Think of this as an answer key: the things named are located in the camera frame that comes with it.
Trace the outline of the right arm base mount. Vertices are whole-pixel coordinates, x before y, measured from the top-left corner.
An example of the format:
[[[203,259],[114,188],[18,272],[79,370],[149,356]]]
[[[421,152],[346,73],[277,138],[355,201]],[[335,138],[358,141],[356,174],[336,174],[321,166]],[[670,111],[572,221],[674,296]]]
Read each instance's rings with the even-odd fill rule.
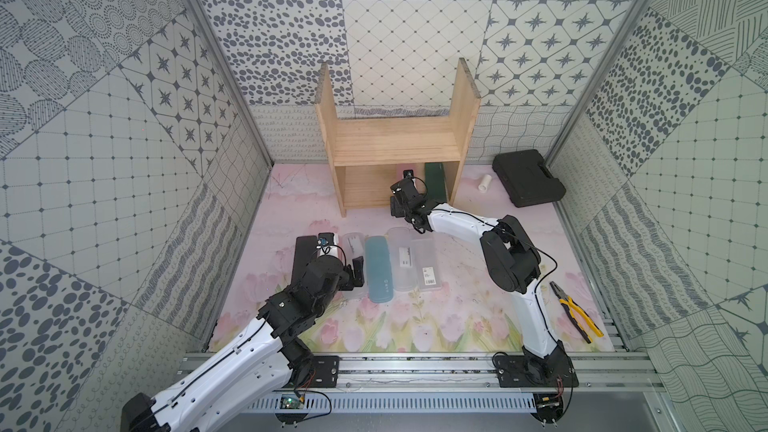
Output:
[[[496,352],[491,362],[501,388],[579,386],[572,360],[561,342],[546,357],[538,357],[523,348],[521,355]]]

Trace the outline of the pink pencil case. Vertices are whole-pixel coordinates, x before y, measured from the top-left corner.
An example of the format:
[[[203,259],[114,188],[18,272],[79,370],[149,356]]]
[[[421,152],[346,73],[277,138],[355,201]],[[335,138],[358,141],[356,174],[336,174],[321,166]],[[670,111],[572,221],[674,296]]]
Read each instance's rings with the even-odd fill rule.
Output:
[[[407,172],[413,176],[421,177],[423,174],[423,165],[419,163],[398,164],[396,167],[396,181],[402,180]]]

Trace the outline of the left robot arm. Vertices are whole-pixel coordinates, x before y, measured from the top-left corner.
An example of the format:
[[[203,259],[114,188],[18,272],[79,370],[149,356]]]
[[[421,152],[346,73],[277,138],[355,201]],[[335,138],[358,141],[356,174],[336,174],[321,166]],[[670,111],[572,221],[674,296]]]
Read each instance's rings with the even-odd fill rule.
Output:
[[[307,383],[314,356],[300,335],[339,291],[364,284],[363,258],[346,264],[328,248],[318,252],[227,346],[155,396],[139,393],[129,399],[120,429],[218,431],[272,391]]]

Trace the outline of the dark green pencil case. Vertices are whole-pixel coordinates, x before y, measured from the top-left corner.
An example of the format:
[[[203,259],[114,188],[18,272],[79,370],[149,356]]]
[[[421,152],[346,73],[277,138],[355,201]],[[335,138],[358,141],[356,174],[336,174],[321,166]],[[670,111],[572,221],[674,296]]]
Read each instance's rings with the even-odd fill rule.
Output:
[[[426,184],[426,197],[437,204],[447,201],[445,171],[442,162],[429,162],[424,167],[423,180]]]

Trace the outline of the frosted rectangular pencil case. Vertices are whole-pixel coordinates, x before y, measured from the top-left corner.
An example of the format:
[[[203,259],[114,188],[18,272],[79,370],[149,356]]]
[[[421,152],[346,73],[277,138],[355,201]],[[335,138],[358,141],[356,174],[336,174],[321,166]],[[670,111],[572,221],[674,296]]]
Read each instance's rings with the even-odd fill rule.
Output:
[[[416,239],[411,243],[417,286],[421,291],[439,289],[442,286],[438,268],[437,250],[432,238]]]

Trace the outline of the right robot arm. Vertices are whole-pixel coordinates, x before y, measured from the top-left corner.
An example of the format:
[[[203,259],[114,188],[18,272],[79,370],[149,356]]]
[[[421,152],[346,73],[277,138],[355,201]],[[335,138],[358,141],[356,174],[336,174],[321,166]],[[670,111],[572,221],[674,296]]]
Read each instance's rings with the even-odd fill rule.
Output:
[[[538,293],[540,251],[519,220],[476,216],[420,193],[413,177],[390,187],[393,215],[402,217],[419,233],[437,232],[467,242],[477,242],[490,278],[511,294],[522,335],[526,372],[539,383],[571,372],[571,361],[561,341],[550,331]]]

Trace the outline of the clear rounded pencil case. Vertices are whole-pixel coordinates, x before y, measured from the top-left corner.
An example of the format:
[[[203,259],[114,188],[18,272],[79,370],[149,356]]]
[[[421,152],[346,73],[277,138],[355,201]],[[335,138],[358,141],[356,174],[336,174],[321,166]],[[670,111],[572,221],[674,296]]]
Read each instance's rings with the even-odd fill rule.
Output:
[[[347,254],[347,259],[351,265],[354,265],[354,260],[358,258],[364,258],[364,241],[365,236],[361,232],[351,232],[341,237],[341,246],[344,252]],[[355,287],[351,291],[343,291],[342,295],[345,300],[362,299],[368,292],[367,282],[361,287]]]

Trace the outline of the teal pencil case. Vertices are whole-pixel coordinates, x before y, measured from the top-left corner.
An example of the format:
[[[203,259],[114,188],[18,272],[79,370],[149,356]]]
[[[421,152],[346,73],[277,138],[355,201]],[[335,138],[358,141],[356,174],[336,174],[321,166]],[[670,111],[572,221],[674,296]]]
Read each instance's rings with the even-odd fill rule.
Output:
[[[366,239],[364,266],[370,301],[376,304],[391,301],[394,297],[392,266],[385,236]]]

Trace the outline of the black rectangular pencil case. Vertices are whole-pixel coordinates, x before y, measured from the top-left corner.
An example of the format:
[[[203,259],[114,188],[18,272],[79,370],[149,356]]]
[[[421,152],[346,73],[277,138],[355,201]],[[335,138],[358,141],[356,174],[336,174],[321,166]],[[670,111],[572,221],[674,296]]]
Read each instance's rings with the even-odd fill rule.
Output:
[[[314,258],[317,249],[317,237],[314,235],[296,238],[291,272],[291,284],[297,283],[305,273],[307,264]]]

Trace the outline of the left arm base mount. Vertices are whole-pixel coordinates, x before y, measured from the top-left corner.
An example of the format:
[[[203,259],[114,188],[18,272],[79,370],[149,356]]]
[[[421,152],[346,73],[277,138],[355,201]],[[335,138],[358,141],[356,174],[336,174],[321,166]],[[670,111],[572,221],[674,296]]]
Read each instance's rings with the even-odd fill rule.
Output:
[[[278,389],[331,389],[337,386],[341,358],[338,355],[313,355],[296,369]]]

